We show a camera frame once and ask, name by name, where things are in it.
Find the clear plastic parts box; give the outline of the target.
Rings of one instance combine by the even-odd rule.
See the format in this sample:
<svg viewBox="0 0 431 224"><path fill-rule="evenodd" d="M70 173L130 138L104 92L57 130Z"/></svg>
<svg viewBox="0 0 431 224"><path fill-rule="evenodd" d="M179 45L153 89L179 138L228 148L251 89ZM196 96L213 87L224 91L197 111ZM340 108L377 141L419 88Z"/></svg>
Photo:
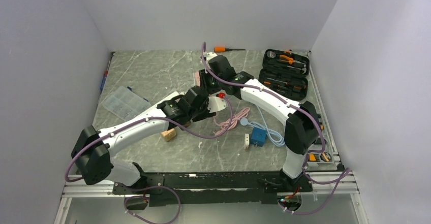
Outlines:
<svg viewBox="0 0 431 224"><path fill-rule="evenodd" d="M102 106L123 121L129 121L149 109L151 103L128 87L120 86L102 101Z"/></svg>

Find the white cube socket small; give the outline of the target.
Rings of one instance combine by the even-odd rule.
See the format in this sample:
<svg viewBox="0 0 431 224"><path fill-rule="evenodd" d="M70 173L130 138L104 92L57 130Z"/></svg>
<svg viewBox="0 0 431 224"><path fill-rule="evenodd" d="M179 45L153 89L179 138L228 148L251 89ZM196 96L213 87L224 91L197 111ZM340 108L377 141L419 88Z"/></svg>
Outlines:
<svg viewBox="0 0 431 224"><path fill-rule="evenodd" d="M245 149L245 151L248 151L249 146L250 146L250 135L245 134L244 135L244 149Z"/></svg>

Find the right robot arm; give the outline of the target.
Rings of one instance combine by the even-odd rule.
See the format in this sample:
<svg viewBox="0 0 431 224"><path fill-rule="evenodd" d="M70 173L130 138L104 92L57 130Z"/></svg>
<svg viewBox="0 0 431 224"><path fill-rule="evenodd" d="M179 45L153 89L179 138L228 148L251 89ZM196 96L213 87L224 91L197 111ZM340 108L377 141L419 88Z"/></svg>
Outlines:
<svg viewBox="0 0 431 224"><path fill-rule="evenodd" d="M205 66L201 84L208 88L210 94L222 90L260 107L283 124L287 155L280 184L286 191L298 187L310 147L318 138L324 138L314 104L290 100L270 90L247 72L237 73L223 55L203 52L201 62Z"/></svg>

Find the beige cube socket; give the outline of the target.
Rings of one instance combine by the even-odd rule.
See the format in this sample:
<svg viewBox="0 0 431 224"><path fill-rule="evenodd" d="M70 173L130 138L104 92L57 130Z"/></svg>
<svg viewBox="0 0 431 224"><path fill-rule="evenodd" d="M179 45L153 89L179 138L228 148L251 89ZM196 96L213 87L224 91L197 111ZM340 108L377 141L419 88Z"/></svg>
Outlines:
<svg viewBox="0 0 431 224"><path fill-rule="evenodd" d="M161 137L165 140L165 142L169 142L170 140L172 140L173 138L176 137L177 133L175 129L170 129L167 131L163 131L160 133Z"/></svg>

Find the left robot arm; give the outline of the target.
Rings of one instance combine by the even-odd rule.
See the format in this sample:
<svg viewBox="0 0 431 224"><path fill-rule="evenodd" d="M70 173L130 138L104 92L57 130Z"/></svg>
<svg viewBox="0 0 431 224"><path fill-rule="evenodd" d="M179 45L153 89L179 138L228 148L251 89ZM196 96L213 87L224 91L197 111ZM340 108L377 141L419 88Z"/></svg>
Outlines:
<svg viewBox="0 0 431 224"><path fill-rule="evenodd" d="M170 94L122 124L101 130L88 126L75 144L72 161L87 185L110 180L122 183L132 193L138 194L146 187L143 170L137 163L115 159L115 156L151 135L213 117L215 100L205 89L194 86L185 94Z"/></svg>

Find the white long power strip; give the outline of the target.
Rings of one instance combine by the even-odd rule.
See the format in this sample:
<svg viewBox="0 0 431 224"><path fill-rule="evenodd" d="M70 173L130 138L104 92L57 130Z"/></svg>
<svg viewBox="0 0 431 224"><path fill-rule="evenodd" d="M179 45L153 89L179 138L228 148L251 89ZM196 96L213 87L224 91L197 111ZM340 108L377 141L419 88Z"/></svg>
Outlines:
<svg viewBox="0 0 431 224"><path fill-rule="evenodd" d="M181 96L182 96L182 94L180 94L179 92L175 91L175 92L169 94L168 96L166 96L164 98L164 101L175 101L175 100L181 98Z"/></svg>

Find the blue cube socket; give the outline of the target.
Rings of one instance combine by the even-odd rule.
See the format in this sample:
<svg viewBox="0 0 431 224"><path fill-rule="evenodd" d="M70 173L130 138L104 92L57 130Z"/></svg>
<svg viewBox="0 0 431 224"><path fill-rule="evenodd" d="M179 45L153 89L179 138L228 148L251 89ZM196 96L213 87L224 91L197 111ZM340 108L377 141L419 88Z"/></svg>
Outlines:
<svg viewBox="0 0 431 224"><path fill-rule="evenodd" d="M256 147L263 147L267 137L267 131L258 127L254 127L250 136L250 144Z"/></svg>

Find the pink power strip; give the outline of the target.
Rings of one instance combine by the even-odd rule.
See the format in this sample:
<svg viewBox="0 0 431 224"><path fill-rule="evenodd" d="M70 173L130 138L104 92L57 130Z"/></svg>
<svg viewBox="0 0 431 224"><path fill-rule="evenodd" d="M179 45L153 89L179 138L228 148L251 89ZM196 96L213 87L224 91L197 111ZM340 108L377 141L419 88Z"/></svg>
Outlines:
<svg viewBox="0 0 431 224"><path fill-rule="evenodd" d="M195 72L194 73L194 79L195 79L195 83L197 86L201 86L201 78L200 78L200 73L199 72Z"/></svg>

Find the black tool case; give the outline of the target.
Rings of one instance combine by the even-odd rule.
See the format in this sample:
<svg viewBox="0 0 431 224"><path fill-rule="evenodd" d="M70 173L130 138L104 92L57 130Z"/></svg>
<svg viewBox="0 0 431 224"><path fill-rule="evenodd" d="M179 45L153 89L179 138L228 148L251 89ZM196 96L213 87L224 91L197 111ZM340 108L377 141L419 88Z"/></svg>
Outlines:
<svg viewBox="0 0 431 224"><path fill-rule="evenodd" d="M278 61L279 55L293 58L294 64ZM310 59L306 55L297 54L291 50L267 49L258 80L288 99L301 101L307 95L309 82L306 77L309 73Z"/></svg>

